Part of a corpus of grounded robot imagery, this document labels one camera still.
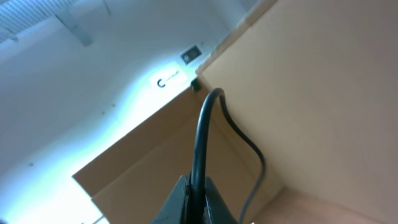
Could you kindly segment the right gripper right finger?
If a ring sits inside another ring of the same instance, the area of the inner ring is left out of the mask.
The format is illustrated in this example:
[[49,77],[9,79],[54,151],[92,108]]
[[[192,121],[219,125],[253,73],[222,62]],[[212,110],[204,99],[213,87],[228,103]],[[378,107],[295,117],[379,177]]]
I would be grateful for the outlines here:
[[238,224],[209,177],[205,179],[205,202],[204,224]]

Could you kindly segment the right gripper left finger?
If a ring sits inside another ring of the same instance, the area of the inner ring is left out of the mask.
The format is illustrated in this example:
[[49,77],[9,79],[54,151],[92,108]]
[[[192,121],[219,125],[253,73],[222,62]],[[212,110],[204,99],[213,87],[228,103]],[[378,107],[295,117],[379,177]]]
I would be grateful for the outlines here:
[[184,224],[189,199],[190,179],[182,175],[150,224]]

